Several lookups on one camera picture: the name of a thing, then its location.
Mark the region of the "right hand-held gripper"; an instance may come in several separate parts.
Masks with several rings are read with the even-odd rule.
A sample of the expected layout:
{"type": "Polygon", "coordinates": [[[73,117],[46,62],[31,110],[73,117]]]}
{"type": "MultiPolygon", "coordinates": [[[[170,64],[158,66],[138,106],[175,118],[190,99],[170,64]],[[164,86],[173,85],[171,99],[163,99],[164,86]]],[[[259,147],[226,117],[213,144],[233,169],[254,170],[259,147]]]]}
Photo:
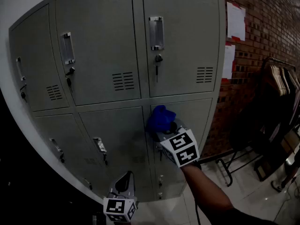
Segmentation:
{"type": "Polygon", "coordinates": [[[171,122],[171,129],[152,133],[161,154],[179,168],[197,161],[200,158],[195,136],[180,119],[171,122]]]}

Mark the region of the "blue cloth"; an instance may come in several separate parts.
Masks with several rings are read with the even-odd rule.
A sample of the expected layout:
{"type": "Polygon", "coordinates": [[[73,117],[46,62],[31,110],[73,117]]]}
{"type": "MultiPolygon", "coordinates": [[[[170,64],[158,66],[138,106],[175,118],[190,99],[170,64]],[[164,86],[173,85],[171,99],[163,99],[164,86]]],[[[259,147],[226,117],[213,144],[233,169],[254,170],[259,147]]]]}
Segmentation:
{"type": "Polygon", "coordinates": [[[171,129],[176,113],[167,110],[165,105],[158,105],[154,108],[147,121],[146,129],[148,132],[165,132],[171,129]]]}

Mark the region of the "gray metal locker door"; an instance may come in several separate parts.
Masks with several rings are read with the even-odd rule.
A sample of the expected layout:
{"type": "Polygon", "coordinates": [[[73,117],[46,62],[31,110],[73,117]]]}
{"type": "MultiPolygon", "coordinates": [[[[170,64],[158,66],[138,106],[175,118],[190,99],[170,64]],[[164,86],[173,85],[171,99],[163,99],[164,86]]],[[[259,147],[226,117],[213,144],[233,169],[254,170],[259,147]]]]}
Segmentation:
{"type": "Polygon", "coordinates": [[[175,119],[180,119],[192,130],[199,148],[210,111],[211,99],[168,103],[165,106],[167,110],[176,113],[175,119]]]}

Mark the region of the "black metal garment rack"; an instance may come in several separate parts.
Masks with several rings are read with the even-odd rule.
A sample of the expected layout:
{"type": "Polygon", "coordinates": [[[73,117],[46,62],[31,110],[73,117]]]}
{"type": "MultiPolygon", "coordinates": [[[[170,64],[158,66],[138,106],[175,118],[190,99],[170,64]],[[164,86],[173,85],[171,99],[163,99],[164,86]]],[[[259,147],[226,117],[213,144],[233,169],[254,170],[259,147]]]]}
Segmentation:
{"type": "MultiPolygon", "coordinates": [[[[282,60],[279,60],[279,59],[276,59],[276,58],[273,58],[273,57],[267,57],[263,61],[261,69],[259,71],[259,75],[257,76],[257,80],[256,80],[257,83],[256,83],[256,86],[255,86],[254,96],[255,96],[255,93],[256,93],[257,90],[263,89],[267,85],[270,85],[271,87],[273,87],[274,89],[277,90],[276,85],[275,85],[275,81],[272,78],[271,73],[270,73],[269,65],[276,65],[278,67],[286,68],[290,71],[294,71],[297,75],[297,70],[296,70],[295,65],[292,65],[288,62],[285,62],[285,61],[282,61],[282,60]]],[[[298,119],[297,119],[295,125],[298,123],[299,120],[300,120],[300,115],[298,116],[298,119]]],[[[270,165],[274,168],[274,171],[277,168],[279,168],[281,162],[283,162],[283,159],[287,156],[287,152],[282,147],[281,142],[276,143],[275,145],[267,148],[263,153],[256,152],[256,150],[253,149],[251,146],[248,146],[248,147],[246,147],[246,148],[244,148],[240,151],[235,151],[233,149],[233,151],[232,151],[233,156],[231,157],[231,159],[228,162],[225,162],[221,157],[219,157],[216,160],[216,164],[221,164],[224,168],[224,172],[227,175],[227,178],[225,180],[226,185],[228,187],[232,185],[232,183],[233,183],[232,174],[237,171],[237,169],[232,169],[230,167],[231,164],[234,161],[237,161],[239,158],[242,158],[244,155],[249,154],[250,152],[256,153],[256,156],[252,159],[252,162],[255,163],[257,160],[259,160],[261,158],[265,158],[270,163],[270,165]]]]}

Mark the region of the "person's right forearm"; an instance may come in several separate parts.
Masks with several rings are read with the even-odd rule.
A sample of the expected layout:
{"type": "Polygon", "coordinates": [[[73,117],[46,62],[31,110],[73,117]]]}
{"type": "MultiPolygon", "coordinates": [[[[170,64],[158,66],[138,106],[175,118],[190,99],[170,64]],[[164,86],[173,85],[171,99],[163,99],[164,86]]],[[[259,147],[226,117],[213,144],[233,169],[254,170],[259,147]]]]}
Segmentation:
{"type": "Polygon", "coordinates": [[[195,202],[212,225],[225,218],[225,212],[233,208],[229,197],[198,167],[188,164],[181,167],[195,202]]]}

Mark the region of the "row of wooden hangers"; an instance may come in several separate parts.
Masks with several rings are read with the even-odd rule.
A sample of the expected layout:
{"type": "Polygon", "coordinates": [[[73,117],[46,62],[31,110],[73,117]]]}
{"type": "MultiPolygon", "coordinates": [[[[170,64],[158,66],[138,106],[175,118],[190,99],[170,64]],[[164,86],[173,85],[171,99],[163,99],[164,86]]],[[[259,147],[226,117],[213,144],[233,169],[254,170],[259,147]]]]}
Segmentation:
{"type": "Polygon", "coordinates": [[[300,91],[300,82],[294,71],[276,65],[269,65],[269,67],[280,96],[292,94],[292,89],[295,92],[300,91]]]}

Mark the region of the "dark hanging clothes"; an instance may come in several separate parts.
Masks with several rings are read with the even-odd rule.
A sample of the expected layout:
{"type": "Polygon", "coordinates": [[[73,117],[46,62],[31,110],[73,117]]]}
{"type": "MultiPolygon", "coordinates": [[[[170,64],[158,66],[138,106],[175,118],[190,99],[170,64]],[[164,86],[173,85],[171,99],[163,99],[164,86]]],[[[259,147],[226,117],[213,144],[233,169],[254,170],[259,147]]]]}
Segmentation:
{"type": "Polygon", "coordinates": [[[251,146],[263,153],[281,142],[294,127],[300,115],[300,90],[287,95],[267,85],[257,90],[253,100],[239,113],[234,122],[229,142],[235,151],[251,146]]]}

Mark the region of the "brown wooden board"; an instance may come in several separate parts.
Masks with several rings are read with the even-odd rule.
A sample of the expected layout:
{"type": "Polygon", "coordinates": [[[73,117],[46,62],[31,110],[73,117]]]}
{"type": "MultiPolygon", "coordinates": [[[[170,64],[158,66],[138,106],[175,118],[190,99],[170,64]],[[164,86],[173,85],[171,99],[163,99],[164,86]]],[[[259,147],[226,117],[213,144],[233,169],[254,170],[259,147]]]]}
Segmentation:
{"type": "Polygon", "coordinates": [[[287,133],[281,142],[282,147],[287,153],[296,152],[296,148],[299,144],[300,136],[293,130],[287,133]]]}

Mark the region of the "person's black sleeve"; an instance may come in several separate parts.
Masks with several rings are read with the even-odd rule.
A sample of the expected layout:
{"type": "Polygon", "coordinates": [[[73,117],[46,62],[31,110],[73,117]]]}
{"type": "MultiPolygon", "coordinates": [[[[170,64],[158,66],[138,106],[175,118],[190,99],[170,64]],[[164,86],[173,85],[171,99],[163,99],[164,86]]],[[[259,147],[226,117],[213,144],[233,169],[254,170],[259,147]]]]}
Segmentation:
{"type": "Polygon", "coordinates": [[[254,217],[231,208],[224,211],[206,212],[205,216],[211,225],[278,225],[277,223],[254,217]]]}

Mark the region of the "white paper sheet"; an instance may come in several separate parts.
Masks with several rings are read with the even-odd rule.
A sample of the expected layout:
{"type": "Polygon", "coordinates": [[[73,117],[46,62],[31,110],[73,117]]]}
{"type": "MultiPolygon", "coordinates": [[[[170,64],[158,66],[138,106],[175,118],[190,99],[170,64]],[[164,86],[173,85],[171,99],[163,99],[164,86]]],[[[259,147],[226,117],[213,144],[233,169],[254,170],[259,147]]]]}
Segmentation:
{"type": "Polygon", "coordinates": [[[223,79],[231,79],[232,78],[234,57],[235,57],[235,45],[226,45],[225,46],[224,64],[223,64],[223,73],[222,73],[223,79]]]}
{"type": "Polygon", "coordinates": [[[246,9],[227,2],[227,37],[245,41],[246,9]]]}

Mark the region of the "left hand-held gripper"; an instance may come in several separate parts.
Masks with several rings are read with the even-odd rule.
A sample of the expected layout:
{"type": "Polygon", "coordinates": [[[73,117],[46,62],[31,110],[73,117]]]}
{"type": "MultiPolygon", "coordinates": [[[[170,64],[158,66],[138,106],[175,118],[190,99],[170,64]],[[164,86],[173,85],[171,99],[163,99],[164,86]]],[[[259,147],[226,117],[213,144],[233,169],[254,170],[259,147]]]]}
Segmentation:
{"type": "Polygon", "coordinates": [[[103,199],[103,213],[112,222],[130,222],[136,211],[135,177],[127,171],[111,183],[103,199]]]}

